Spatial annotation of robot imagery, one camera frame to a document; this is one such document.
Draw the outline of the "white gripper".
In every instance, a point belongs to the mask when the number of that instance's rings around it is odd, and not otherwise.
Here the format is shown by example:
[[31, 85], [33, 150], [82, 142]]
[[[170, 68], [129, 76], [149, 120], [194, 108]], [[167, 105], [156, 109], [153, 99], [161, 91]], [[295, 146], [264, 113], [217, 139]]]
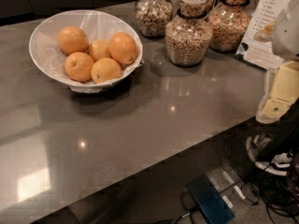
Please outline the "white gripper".
[[299, 99], [299, 0], [290, 0], [278, 14], [272, 34], [273, 53], [292, 60], [264, 77], [263, 98], [256, 120], [270, 124], [284, 116]]

